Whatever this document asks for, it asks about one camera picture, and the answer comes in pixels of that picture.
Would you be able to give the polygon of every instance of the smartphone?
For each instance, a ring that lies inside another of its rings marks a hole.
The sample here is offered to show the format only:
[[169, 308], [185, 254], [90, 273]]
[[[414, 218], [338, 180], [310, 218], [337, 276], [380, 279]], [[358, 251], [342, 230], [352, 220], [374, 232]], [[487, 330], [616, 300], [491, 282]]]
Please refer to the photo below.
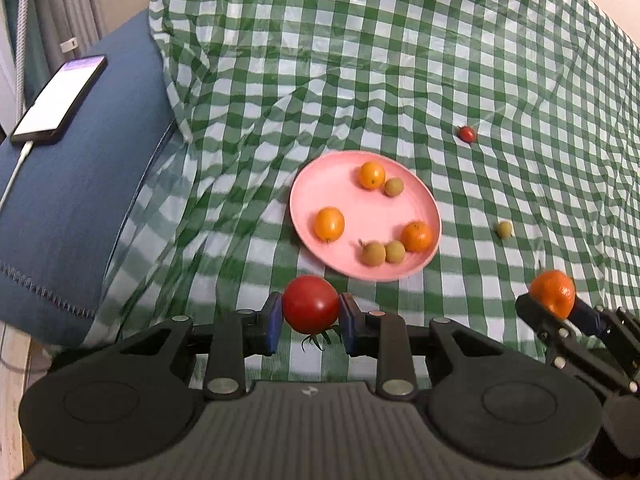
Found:
[[106, 66], [106, 56], [82, 57], [62, 65], [14, 128], [11, 143], [58, 142]]

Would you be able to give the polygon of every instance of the small orange fruit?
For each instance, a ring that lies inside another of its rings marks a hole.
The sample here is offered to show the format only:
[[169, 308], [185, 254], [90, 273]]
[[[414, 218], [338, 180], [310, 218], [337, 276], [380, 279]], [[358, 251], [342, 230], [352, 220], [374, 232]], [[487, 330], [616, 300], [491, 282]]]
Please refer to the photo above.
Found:
[[323, 242], [335, 242], [344, 232], [344, 216], [337, 207], [323, 207], [314, 219], [314, 231]]
[[358, 182], [365, 189], [378, 189], [385, 183], [385, 168], [378, 162], [365, 162], [358, 172]]
[[560, 270], [548, 270], [531, 282], [529, 294], [558, 319], [564, 320], [574, 307], [574, 280]]
[[427, 224], [415, 220], [404, 226], [400, 241], [409, 253], [421, 253], [431, 247], [433, 234]]

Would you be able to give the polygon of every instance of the floor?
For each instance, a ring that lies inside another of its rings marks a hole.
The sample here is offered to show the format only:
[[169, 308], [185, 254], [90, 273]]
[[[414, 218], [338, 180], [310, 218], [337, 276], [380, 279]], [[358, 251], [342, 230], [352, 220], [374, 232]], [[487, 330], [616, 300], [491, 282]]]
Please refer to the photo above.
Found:
[[18, 424], [18, 406], [23, 391], [44, 375], [49, 360], [41, 346], [31, 338], [0, 322], [4, 344], [0, 355], [0, 480], [22, 473], [33, 456], [22, 441]]

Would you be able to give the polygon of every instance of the green fruit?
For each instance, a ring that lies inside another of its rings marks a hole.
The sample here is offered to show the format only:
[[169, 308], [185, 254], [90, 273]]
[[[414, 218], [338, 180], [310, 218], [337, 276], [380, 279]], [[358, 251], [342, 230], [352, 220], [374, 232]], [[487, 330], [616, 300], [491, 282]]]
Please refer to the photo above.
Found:
[[377, 267], [385, 263], [386, 251], [383, 244], [380, 242], [364, 243], [360, 240], [360, 245], [362, 247], [360, 259], [363, 264], [369, 267]]
[[513, 234], [513, 226], [508, 220], [503, 220], [496, 226], [495, 232], [498, 237], [504, 240], [505, 238], [509, 238]]
[[404, 191], [404, 182], [398, 177], [390, 178], [385, 183], [385, 193], [388, 196], [398, 196]]
[[404, 250], [404, 245], [402, 245], [402, 243], [398, 242], [397, 240], [389, 242], [385, 246], [385, 250], [386, 260], [390, 264], [401, 264], [402, 260], [404, 260], [404, 254], [406, 252]]

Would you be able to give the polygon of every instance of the curtain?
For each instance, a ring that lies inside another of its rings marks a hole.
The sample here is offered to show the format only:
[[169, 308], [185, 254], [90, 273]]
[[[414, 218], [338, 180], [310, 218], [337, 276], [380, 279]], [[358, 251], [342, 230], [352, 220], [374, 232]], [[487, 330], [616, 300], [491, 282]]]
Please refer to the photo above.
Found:
[[[66, 60], [82, 56], [100, 40], [91, 0], [35, 0], [47, 61], [55, 71]], [[72, 38], [78, 46], [64, 52], [61, 44]]]
[[0, 0], [0, 142], [15, 126], [15, 65], [4, 0]]

